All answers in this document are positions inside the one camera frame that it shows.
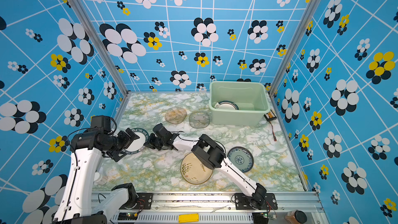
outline brown jar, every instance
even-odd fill
[[[303,224],[307,221],[307,216],[303,211],[296,209],[287,212],[285,219],[291,224]]]

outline blue patterned wallpaper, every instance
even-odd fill
[[[123,95],[67,0],[0,0],[0,47],[0,223],[48,224],[66,135],[115,116]]]
[[[81,0],[132,91],[271,83],[310,0]]]
[[[398,223],[398,0],[322,0],[274,100],[330,223]]]

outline plastic tub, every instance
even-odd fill
[[[235,102],[239,110],[214,108],[217,102]],[[209,107],[214,124],[255,126],[270,111],[266,88],[257,82],[210,83]]]

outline green marble surface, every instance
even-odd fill
[[[255,127],[214,125],[195,129],[189,125],[192,111],[208,108],[208,93],[133,93],[118,129],[144,128],[149,133],[162,123],[169,131],[184,131],[182,135],[199,137],[206,134],[221,142],[226,150],[242,146],[251,151],[254,167],[246,173],[269,191],[303,191],[298,172],[287,148],[286,139],[278,122],[273,121],[277,141],[272,137],[271,125],[263,120]],[[180,124],[170,124],[164,116],[171,107],[186,109],[187,116]],[[215,170],[203,184],[193,185],[181,175],[182,159],[189,152],[143,149],[127,155],[119,162],[104,159],[100,168],[108,176],[105,185],[94,185],[93,190],[108,191],[114,186],[132,182],[137,191],[239,191],[221,172]]]

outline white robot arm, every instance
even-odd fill
[[[198,138],[183,137],[167,131],[162,124],[157,124],[153,128],[153,132],[155,134],[150,135],[149,141],[144,144],[145,146],[157,150],[167,147],[170,150],[192,151],[204,166],[209,169],[219,169],[234,182],[246,196],[250,197],[252,207],[261,209],[264,206],[266,189],[233,165],[226,157],[226,151],[210,137],[205,134]]]
[[[113,119],[103,115],[94,116],[91,127],[73,137],[68,181],[53,223],[107,223],[121,207],[131,208],[137,203],[132,183],[126,183],[115,186],[101,204],[91,208],[94,173],[100,158],[107,155],[116,162],[119,161],[125,156],[119,155],[122,149],[139,138],[129,128],[114,137],[111,120]]]
[[[120,155],[122,149],[139,138],[129,128],[114,137],[114,131],[111,132],[110,127],[111,120],[113,119],[103,115],[94,116],[91,127],[73,137],[70,144],[72,154],[68,181],[53,223],[107,223],[121,207],[132,208],[136,205],[137,194],[134,186],[126,183],[115,186],[101,204],[91,208],[94,173],[101,156],[106,155],[117,162],[126,155]],[[158,150],[167,147],[170,150],[192,151],[203,165],[221,170],[234,182],[250,198],[253,208],[261,209],[265,204],[266,189],[236,168],[226,157],[225,150],[207,135],[202,134],[199,138],[182,137],[167,131],[162,124],[156,125],[153,132],[155,134],[150,135],[145,146]]]

